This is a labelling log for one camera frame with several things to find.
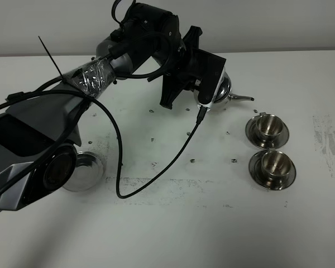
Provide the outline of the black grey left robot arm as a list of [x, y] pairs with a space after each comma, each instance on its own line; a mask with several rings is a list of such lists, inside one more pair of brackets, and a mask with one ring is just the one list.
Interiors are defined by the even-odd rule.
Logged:
[[133, 2], [90, 62], [33, 92], [10, 94], [0, 104], [0, 212], [20, 210], [68, 182], [82, 143], [80, 118], [109, 85], [138, 79], [136, 70], [147, 59], [159, 68], [144, 79], [174, 78], [189, 85], [185, 71], [201, 34], [192, 26], [181, 35], [176, 15]]

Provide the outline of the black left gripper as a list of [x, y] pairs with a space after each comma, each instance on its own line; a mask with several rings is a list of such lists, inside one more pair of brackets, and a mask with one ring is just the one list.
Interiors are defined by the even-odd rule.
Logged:
[[203, 31], [200, 27], [191, 26], [183, 37], [186, 49], [176, 51], [167, 59], [162, 80], [160, 105], [173, 108], [173, 101], [183, 89], [197, 89], [200, 81], [200, 66], [197, 57], [199, 38]]

